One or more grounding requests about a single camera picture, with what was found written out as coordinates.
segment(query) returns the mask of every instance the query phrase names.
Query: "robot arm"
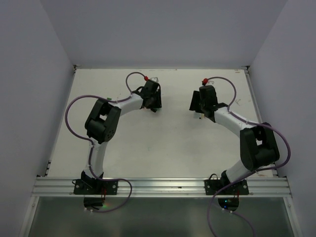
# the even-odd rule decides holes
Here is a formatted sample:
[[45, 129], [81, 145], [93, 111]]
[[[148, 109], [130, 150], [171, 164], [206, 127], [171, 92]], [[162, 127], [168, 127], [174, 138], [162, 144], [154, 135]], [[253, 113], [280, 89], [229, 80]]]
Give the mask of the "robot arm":
[[[130, 99], [119, 103], [110, 103], [106, 100], [98, 99], [85, 122], [87, 135], [94, 142], [94, 149], [91, 154], [91, 167], [98, 177], [103, 177], [103, 159], [108, 142], [113, 138], [120, 116], [133, 110], [141, 108], [150, 109], [156, 112], [161, 108], [160, 85], [147, 80], [143, 87], [132, 92]], [[99, 194], [102, 184], [95, 179], [87, 165], [81, 173], [81, 179], [76, 180], [74, 194]]]
[[273, 132], [270, 129], [249, 125], [235, 118], [228, 111], [225, 103], [218, 103], [213, 86], [205, 85], [200, 87], [199, 91], [193, 92], [190, 110], [203, 113], [205, 117], [226, 127], [240, 139], [240, 160], [231, 168], [223, 171], [222, 186], [279, 159]]

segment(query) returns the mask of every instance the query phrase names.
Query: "white table surface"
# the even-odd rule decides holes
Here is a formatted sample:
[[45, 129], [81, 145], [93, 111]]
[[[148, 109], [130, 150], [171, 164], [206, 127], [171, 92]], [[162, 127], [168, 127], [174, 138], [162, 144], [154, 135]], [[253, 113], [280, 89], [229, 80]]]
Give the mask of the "white table surface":
[[[78, 69], [68, 103], [74, 98], [93, 94], [121, 99], [128, 96], [125, 77], [135, 70]], [[195, 178], [220, 175], [239, 158], [239, 139], [226, 128], [209, 119], [199, 119], [189, 111], [194, 90], [203, 78], [221, 76], [232, 80], [237, 98], [232, 109], [257, 121], [255, 109], [243, 70], [137, 70], [148, 77], [158, 77], [161, 84], [162, 109], [132, 111], [122, 116], [115, 136], [109, 142], [103, 169], [104, 177]], [[133, 89], [144, 85], [140, 75], [133, 75]], [[214, 84], [219, 102], [229, 103], [231, 86], [220, 79]], [[69, 112], [69, 123], [85, 135], [84, 123], [96, 99], [77, 101]], [[63, 120], [48, 176], [79, 177], [85, 167], [89, 143], [73, 136]], [[272, 177], [271, 171], [260, 176]]]

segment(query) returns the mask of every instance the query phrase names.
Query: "white wall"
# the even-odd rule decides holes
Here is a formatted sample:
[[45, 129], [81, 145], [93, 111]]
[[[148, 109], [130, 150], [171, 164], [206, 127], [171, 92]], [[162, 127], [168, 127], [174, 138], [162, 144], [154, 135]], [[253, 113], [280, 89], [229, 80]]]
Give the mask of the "white wall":
[[38, 0], [0, 3], [0, 236], [17, 236], [43, 174], [72, 64]]
[[314, 0], [289, 0], [250, 67], [263, 119], [292, 147], [292, 160], [280, 173], [289, 179], [307, 237], [316, 232], [315, 9]]
[[250, 65], [286, 0], [41, 0], [74, 64]]

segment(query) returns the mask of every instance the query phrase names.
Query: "glass panel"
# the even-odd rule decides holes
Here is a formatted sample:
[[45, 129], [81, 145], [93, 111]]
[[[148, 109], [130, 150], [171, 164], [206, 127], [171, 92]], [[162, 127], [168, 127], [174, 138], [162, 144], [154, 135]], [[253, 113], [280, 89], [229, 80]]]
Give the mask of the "glass panel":
[[[108, 198], [107, 207], [121, 198]], [[209, 198], [132, 198], [127, 205], [106, 214], [83, 210], [81, 197], [41, 197], [31, 237], [204, 237]], [[223, 212], [217, 201], [211, 221], [220, 237], [252, 236], [241, 218]], [[240, 198], [238, 213], [254, 226], [258, 237], [292, 237], [282, 198]]]

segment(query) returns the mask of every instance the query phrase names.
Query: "black mounting bracket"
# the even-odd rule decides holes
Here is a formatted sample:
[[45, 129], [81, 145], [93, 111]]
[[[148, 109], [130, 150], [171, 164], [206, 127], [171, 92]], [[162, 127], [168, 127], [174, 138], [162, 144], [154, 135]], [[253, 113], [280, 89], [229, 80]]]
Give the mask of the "black mounting bracket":
[[[223, 187], [220, 179], [206, 179], [204, 180], [205, 194], [214, 195]], [[249, 189], [246, 180], [242, 180], [235, 185], [221, 191], [219, 195], [249, 195]]]
[[75, 195], [101, 195], [106, 192], [106, 195], [116, 195], [118, 192], [118, 181], [98, 180], [88, 177], [85, 172], [81, 173], [81, 179], [73, 180], [75, 185]]

